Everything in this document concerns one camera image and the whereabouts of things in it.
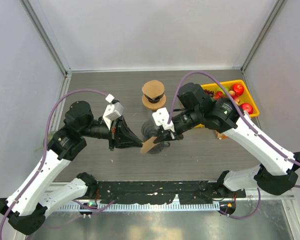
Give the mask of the grey plastic dripper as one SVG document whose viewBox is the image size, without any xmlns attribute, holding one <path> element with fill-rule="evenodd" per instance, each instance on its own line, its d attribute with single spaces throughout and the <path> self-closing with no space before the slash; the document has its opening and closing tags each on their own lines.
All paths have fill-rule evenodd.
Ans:
<svg viewBox="0 0 300 240">
<path fill-rule="evenodd" d="M 158 137 L 161 134 L 161 129 L 154 123 L 153 120 L 148 120 L 143 123 L 141 133 L 143 139 L 147 141 L 151 137 Z"/>
</svg>

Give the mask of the wooden dripper ring holder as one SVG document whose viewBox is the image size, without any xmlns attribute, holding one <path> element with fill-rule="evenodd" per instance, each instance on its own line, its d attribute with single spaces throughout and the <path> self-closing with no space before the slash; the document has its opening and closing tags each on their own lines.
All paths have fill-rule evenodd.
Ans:
<svg viewBox="0 0 300 240">
<path fill-rule="evenodd" d="M 146 95 L 142 96 L 142 103 L 143 105 L 152 111 L 156 111 L 160 108 L 163 108 L 166 104 L 167 98 L 166 95 L 164 94 L 160 99 L 154 100 L 154 99 L 149 99 L 147 98 Z"/>
</svg>

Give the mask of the brown paper coffee filter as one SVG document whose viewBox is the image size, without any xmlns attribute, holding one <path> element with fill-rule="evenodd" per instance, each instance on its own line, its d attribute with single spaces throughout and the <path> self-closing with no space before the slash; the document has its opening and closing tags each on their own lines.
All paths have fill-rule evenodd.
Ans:
<svg viewBox="0 0 300 240">
<path fill-rule="evenodd" d="M 151 80 L 146 82 L 141 90 L 143 94 L 151 98 L 155 98 L 162 93 L 165 93 L 165 87 L 163 83 L 158 80 Z"/>
</svg>

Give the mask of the grey plastic measuring cup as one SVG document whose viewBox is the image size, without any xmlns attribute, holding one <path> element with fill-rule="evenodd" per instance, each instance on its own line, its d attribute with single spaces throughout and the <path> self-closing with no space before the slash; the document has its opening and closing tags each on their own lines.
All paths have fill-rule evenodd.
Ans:
<svg viewBox="0 0 300 240">
<path fill-rule="evenodd" d="M 169 141 L 163 141 L 158 144 L 156 144 L 152 149 L 148 151 L 149 154 L 158 154 L 160 153 L 164 148 L 169 148 L 170 147 L 170 142 Z"/>
</svg>

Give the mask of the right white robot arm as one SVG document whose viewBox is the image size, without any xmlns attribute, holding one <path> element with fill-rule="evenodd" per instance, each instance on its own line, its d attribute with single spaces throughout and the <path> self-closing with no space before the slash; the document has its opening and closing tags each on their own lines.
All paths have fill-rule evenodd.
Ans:
<svg viewBox="0 0 300 240">
<path fill-rule="evenodd" d="M 165 107 L 152 113 L 159 128 L 155 143 L 182 140 L 184 132 L 202 124 L 234 140 L 259 161 L 259 165 L 252 168 L 223 171 L 216 184 L 220 196 L 228 197 L 249 188 L 260 188 L 279 196 L 295 187 L 300 152 L 291 152 L 274 142 L 231 99 L 216 100 L 192 82 L 179 89 L 177 98 L 183 105 L 179 114 L 170 117 Z"/>
</svg>

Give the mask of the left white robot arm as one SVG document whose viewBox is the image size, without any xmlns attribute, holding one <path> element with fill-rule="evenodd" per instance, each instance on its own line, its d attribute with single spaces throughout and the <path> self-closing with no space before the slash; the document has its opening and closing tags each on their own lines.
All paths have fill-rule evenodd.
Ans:
<svg viewBox="0 0 300 240">
<path fill-rule="evenodd" d="M 86 172 L 79 173 L 53 193 L 45 193 L 59 173 L 87 146 L 86 137 L 107 140 L 110 150 L 142 147 L 142 141 L 129 129 L 122 110 L 119 102 L 109 104 L 105 114 L 110 119 L 104 120 L 94 118 L 86 101 L 70 106 L 64 126 L 54 133 L 36 168 L 11 196 L 0 198 L 0 213 L 8 218 L 12 228 L 29 236 L 62 205 L 97 195 L 98 183 Z"/>
</svg>

